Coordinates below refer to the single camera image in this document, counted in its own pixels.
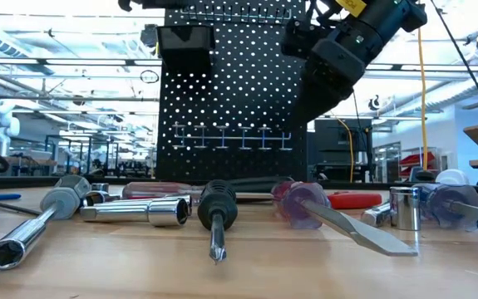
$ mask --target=wooden table surface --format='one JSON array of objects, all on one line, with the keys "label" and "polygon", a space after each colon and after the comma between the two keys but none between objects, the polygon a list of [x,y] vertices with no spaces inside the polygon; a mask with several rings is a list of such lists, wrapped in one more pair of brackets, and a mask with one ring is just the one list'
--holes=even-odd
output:
[{"label": "wooden table surface", "polygon": [[[20,193],[15,204],[37,208],[46,191],[0,193]],[[27,218],[0,209],[0,238]],[[292,230],[269,204],[240,205],[225,235],[228,260],[215,266],[195,215],[183,228],[76,215],[50,223],[21,266],[0,272],[0,298],[478,298],[478,230],[385,229],[420,255],[385,257],[326,226]]]}]

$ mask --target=ceiling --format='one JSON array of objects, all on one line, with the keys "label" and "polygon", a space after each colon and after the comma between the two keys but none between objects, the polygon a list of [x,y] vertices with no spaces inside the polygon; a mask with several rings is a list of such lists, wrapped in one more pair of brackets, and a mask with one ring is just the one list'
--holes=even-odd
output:
[{"label": "ceiling", "polygon": [[[429,1],[426,4],[428,24],[422,28],[423,55],[426,64],[459,64],[458,55],[444,27]],[[436,0],[446,13],[444,18],[461,50],[471,64],[478,64],[475,43],[462,46],[469,34],[478,31],[478,1]],[[109,58],[151,59],[152,50],[140,41],[145,24],[162,25],[165,11],[141,10],[132,5],[132,12],[123,12],[116,1],[66,0],[66,1],[5,1],[0,3],[0,39],[16,47],[29,57],[47,58]],[[403,30],[385,47],[375,63],[418,64],[417,31]],[[55,96],[84,97],[134,97],[159,98],[160,83],[146,84],[139,75],[147,69],[160,74],[160,66],[47,66],[54,76],[37,71],[27,71],[15,66],[0,66],[0,73],[35,89],[52,90]],[[342,101],[333,113],[355,115],[370,113],[368,100],[377,95],[381,105],[399,99],[418,100],[421,81],[400,79],[390,74],[387,79],[361,79],[354,87],[357,103],[353,98]],[[449,81],[427,81],[427,88]],[[58,109],[68,110],[116,110],[158,113],[157,102],[87,101],[84,106],[71,102],[55,103]],[[78,116],[81,121],[96,123],[97,119]],[[134,127],[146,126],[157,130],[156,117],[125,115],[124,122]],[[156,142],[157,134],[152,141]]]}]

